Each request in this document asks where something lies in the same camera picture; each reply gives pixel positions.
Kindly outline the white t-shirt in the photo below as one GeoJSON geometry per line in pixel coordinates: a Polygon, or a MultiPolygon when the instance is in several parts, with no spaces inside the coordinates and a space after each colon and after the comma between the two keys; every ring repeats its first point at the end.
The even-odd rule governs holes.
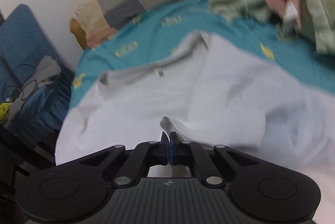
{"type": "Polygon", "coordinates": [[[334,223],[334,96],[213,33],[188,34],[162,60],[101,72],[62,124],[56,163],[171,130],[309,175],[321,189],[315,221],[334,223]]]}

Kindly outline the yellow toy on chair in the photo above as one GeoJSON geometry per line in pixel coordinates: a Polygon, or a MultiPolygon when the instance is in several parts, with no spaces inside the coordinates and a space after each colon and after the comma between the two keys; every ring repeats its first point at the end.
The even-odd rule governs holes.
{"type": "Polygon", "coordinates": [[[9,117],[9,110],[11,107],[11,103],[1,103],[0,104],[0,123],[7,122],[7,119],[9,117]]]}

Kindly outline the grey cloth on chair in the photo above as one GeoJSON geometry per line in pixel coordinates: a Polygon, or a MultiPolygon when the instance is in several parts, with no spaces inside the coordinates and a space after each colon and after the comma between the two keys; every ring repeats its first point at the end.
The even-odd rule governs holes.
{"type": "Polygon", "coordinates": [[[30,79],[19,89],[18,97],[13,103],[9,103],[9,110],[7,111],[5,122],[14,120],[26,101],[28,101],[39,88],[54,84],[60,75],[61,68],[57,61],[51,56],[44,56],[37,67],[35,67],[35,72],[30,79]]]}

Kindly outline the blue covered chair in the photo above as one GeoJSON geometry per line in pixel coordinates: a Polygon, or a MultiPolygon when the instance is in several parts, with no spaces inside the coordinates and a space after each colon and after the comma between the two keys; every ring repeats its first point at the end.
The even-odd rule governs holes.
{"type": "Polygon", "coordinates": [[[59,79],[39,88],[6,124],[14,135],[32,143],[60,130],[69,109],[74,74],[61,62],[30,8],[20,4],[1,24],[1,102],[18,97],[44,56],[57,61],[59,79]]]}

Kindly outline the teal patterned bed sheet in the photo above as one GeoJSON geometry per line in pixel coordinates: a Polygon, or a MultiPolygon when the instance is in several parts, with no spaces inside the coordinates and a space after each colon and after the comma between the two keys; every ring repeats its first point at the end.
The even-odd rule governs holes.
{"type": "Polygon", "coordinates": [[[209,10],[208,0],[182,0],[142,13],[114,38],[86,49],[73,80],[70,108],[78,105],[100,72],[165,58],[193,30],[217,33],[239,48],[276,62],[299,81],[334,93],[334,57],[317,54],[307,40],[285,38],[271,23],[252,18],[228,22],[209,10]]]}

